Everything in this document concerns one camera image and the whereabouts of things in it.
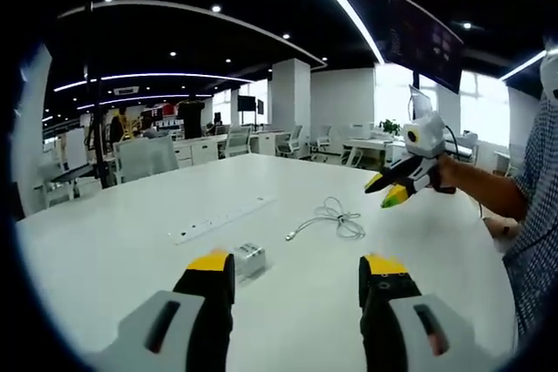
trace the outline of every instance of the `window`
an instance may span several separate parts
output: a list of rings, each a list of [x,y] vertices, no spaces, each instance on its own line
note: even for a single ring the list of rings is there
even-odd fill
[[[238,92],[242,96],[253,96],[256,101],[258,99],[263,102],[263,115],[255,113],[255,122],[257,124],[268,124],[268,80],[259,80],[254,83],[242,85]],[[244,124],[254,123],[254,112],[238,112],[238,120],[242,122],[242,114],[244,114]]]
[[[509,145],[509,93],[496,78],[463,71],[459,88],[461,129],[476,132],[479,139]]]
[[[213,96],[213,113],[221,113],[224,125],[230,125],[230,91],[220,91]]]
[[[397,64],[376,66],[374,89],[374,124],[386,119],[394,119],[398,124],[406,124],[412,118],[410,104],[412,71]],[[436,83],[420,76],[420,91],[432,102],[434,111],[438,110]]]

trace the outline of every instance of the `small white box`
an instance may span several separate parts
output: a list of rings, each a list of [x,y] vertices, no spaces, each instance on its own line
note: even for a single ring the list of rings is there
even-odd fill
[[[245,277],[265,269],[265,250],[253,243],[246,243],[233,250],[235,271]]]

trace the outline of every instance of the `potted plant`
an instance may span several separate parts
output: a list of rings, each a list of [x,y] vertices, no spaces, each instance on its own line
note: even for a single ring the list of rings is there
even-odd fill
[[[380,122],[380,128],[384,129],[384,132],[391,134],[393,137],[399,135],[399,133],[401,132],[401,125],[389,119]]]

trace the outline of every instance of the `monitor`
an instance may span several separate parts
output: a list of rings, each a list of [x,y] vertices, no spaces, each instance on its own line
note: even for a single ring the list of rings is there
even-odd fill
[[[389,0],[389,19],[386,59],[459,94],[463,41],[412,0]]]
[[[413,119],[419,119],[432,113],[433,108],[430,98],[414,86],[409,85],[409,89],[411,89]]]
[[[238,112],[255,111],[255,98],[253,96],[238,96]]]

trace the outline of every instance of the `television screen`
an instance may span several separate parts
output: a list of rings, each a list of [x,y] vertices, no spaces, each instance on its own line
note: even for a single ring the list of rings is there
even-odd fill
[[[389,0],[386,58],[459,93],[463,41],[411,0]]]
[[[238,96],[238,112],[255,111],[255,98],[253,96]]]

